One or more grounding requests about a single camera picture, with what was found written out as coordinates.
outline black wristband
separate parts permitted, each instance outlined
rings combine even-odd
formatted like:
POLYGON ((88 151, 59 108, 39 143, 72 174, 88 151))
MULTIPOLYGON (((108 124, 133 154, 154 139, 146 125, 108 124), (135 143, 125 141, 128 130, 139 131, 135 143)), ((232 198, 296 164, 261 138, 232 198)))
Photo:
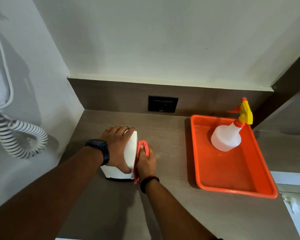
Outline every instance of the black wristband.
POLYGON ((145 178, 144 180, 141 181, 140 189, 141 189, 142 193, 146 193, 146 185, 147 185, 147 183, 149 183, 153 179, 156 179, 158 182, 160 182, 158 177, 148 177, 148 178, 145 178))

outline person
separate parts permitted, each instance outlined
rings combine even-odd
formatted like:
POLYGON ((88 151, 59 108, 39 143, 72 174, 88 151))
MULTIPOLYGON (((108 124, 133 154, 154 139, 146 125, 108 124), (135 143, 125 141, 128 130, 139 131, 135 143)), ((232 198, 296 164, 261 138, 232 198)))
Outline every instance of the person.
MULTIPOLYGON (((110 154, 108 166, 117 167, 123 173, 131 172, 124 161, 124 148, 134 130, 115 126, 102 133, 100 139, 106 141, 110 154)), ((103 161, 101 150, 85 146, 10 198, 0 206, 0 240, 55 239, 103 161)), ((151 147, 149 157, 144 148, 140 149, 137 168, 141 182, 156 176, 156 157, 151 147)), ((145 193, 164 240, 217 239, 157 180, 145 185, 145 193)))

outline white spray bottle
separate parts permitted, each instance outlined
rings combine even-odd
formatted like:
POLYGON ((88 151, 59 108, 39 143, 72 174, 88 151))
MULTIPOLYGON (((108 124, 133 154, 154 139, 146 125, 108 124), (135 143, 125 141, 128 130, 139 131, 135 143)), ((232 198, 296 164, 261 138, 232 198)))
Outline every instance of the white spray bottle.
POLYGON ((228 112, 240 113, 240 116, 231 125, 219 125, 211 136, 212 145, 223 152, 230 151, 232 148, 240 145, 241 136, 239 131, 245 124, 251 125, 253 120, 248 100, 245 97, 241 99, 241 104, 238 105, 238 108, 228 112))

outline black wall socket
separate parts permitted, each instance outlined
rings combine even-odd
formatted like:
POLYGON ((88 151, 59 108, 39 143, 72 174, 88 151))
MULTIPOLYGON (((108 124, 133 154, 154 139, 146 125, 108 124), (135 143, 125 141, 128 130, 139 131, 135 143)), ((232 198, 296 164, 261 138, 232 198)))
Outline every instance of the black wall socket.
POLYGON ((178 99, 177 97, 149 96, 148 111, 174 113, 178 99))

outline human hand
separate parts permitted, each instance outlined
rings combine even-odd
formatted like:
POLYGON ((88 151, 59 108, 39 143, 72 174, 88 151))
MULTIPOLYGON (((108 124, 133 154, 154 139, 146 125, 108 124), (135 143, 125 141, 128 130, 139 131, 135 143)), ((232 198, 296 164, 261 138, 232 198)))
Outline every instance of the human hand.
POLYGON ((131 173, 130 168, 124 160, 124 148, 126 147, 132 133, 136 128, 128 126, 115 126, 107 128, 99 139, 107 142, 110 160, 107 166, 117 167, 123 173, 131 173))
POLYGON ((140 146, 139 161, 138 161, 138 172, 140 181, 144 179, 156 176, 156 156, 154 155, 152 148, 149 146, 149 157, 146 156, 144 146, 140 146))

